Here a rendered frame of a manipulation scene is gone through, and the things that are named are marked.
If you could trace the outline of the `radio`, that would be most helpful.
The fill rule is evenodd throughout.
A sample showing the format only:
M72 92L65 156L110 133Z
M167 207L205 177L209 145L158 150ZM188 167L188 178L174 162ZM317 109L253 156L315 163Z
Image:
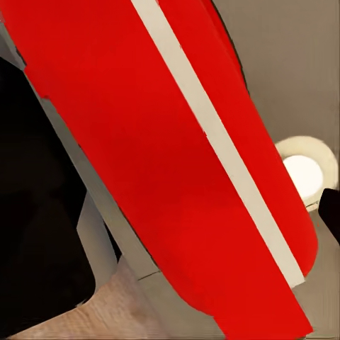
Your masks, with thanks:
M310 214L213 0L0 0L26 65L171 287L227 340L305 340Z

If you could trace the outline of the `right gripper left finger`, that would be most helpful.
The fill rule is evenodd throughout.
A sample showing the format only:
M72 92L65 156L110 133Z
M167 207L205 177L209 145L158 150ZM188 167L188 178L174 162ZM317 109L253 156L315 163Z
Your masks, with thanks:
M0 273L35 216L29 188L0 196Z

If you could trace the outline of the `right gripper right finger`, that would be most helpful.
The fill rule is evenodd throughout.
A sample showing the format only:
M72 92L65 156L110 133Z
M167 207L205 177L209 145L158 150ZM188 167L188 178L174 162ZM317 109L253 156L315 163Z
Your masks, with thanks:
M340 191L325 188L319 204L319 215L340 244Z

